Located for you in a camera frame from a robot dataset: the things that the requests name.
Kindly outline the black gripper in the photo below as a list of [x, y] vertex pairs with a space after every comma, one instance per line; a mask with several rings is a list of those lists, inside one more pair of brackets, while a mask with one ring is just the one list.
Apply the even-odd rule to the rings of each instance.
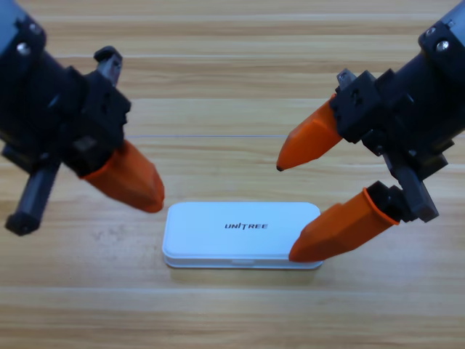
[[7, 230], [25, 236], [39, 229], [61, 165], [116, 201], [161, 211], [161, 176], [124, 140], [131, 104], [116, 87], [120, 53], [103, 47], [94, 53], [95, 70], [82, 74], [46, 51], [46, 34], [29, 17], [4, 24], [1, 37], [1, 153], [29, 176]]
[[345, 69], [336, 94], [287, 136], [276, 168], [282, 172], [320, 158], [342, 138], [383, 156], [398, 186], [367, 189], [393, 220], [438, 216], [424, 180], [447, 165], [443, 153], [464, 130], [464, 29], [436, 22], [418, 39], [421, 51], [400, 70], [380, 77]]

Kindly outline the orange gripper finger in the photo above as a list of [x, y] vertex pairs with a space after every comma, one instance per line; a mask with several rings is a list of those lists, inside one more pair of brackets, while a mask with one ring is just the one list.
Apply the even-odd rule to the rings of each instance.
[[358, 248], [402, 220], [409, 220], [403, 191], [378, 181], [306, 225], [288, 258], [292, 262], [327, 260]]

